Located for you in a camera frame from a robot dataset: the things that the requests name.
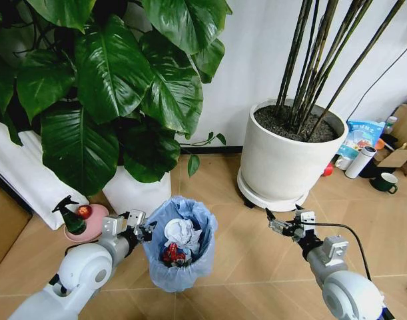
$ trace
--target black cable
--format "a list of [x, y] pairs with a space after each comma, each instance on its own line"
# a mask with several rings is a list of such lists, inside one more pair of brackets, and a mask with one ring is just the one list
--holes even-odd
[[373, 82], [373, 84], [369, 87], [369, 89], [366, 90], [366, 92], [363, 94], [362, 98], [359, 100], [359, 102], [357, 103], [357, 106], [354, 108], [354, 110], [351, 112], [351, 114], [348, 116], [347, 121], [350, 120], [352, 114], [357, 110], [358, 106], [360, 105], [360, 103], [362, 102], [363, 98], [366, 96], [366, 94], [371, 90], [371, 88], [373, 88], [373, 86], [375, 86], [375, 84], [377, 84], [377, 82], [379, 80], [381, 80], [381, 78], [388, 72], [388, 70], [391, 69], [391, 67], [393, 65], [396, 64], [396, 62], [403, 56], [403, 54], [405, 54], [407, 51], [407, 48], [405, 48], [405, 50], [397, 57], [396, 60], [394, 60], [394, 62], [377, 78], [377, 80], [375, 80], [375, 82]]
[[351, 232], [353, 234], [353, 236], [355, 236], [358, 247], [360, 248], [360, 253], [362, 254], [362, 258], [363, 258], [364, 269], [366, 270], [366, 276], [369, 280], [372, 280], [372, 278], [370, 277], [368, 262], [366, 260], [366, 256], [364, 255], [362, 243], [360, 242], [360, 239], [358, 238], [357, 233], [355, 233], [353, 229], [351, 229], [347, 225], [342, 225], [340, 223], [309, 223], [309, 222], [302, 222], [302, 221], [299, 221], [298, 223], [301, 225], [318, 225], [318, 226], [322, 226], [322, 227], [341, 227], [341, 228], [345, 228], [345, 229], [349, 230], [349, 232]]

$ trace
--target soil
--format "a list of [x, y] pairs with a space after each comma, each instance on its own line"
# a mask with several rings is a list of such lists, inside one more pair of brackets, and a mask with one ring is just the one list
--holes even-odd
[[313, 133], [311, 139], [307, 141], [307, 137], [316, 124], [318, 117], [315, 115], [310, 115], [301, 132], [297, 134], [297, 128], [289, 129], [286, 125], [289, 115], [289, 107], [280, 107], [278, 115], [276, 116], [274, 116], [275, 109], [275, 105], [269, 105], [267, 107], [258, 109], [254, 113], [256, 122], [258, 122], [265, 129], [276, 133], [277, 135], [295, 141], [327, 142], [338, 138], [338, 134], [335, 132], [335, 130], [325, 121], [322, 121], [317, 130]]

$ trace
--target trash can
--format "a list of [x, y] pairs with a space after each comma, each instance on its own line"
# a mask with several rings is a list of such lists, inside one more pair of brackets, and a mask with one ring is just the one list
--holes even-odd
[[[195, 229], [200, 228], [200, 249], [193, 261], [186, 267], [168, 267], [163, 262], [163, 249], [167, 238], [165, 226], [172, 219], [189, 219]], [[198, 277], [212, 273], [215, 237], [218, 228], [215, 216], [201, 202], [184, 197], [172, 197], [163, 203], [147, 220], [147, 224], [157, 221], [150, 243], [144, 243], [149, 260], [150, 278], [166, 292], [184, 291], [191, 288]]]

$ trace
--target spray bottle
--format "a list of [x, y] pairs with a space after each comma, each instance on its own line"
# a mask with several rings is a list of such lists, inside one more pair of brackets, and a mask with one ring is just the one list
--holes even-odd
[[69, 195], [61, 200], [55, 207], [55, 209], [52, 210], [52, 212], [61, 212], [68, 232], [73, 235], [80, 235], [81, 233], [83, 233], [86, 229], [86, 223], [82, 218], [80, 218], [74, 212], [68, 210], [68, 208], [66, 208], [65, 206], [78, 204], [78, 202], [71, 200], [71, 196]]

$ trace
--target pink plate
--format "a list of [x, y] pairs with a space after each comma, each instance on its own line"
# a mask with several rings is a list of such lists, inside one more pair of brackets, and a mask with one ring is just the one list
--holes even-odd
[[64, 234], [68, 240], [73, 242], [88, 242], [101, 234], [103, 228], [103, 217], [109, 215], [109, 211], [103, 205], [91, 205], [92, 214], [85, 220], [86, 230], [80, 235], [69, 233], [64, 225]]

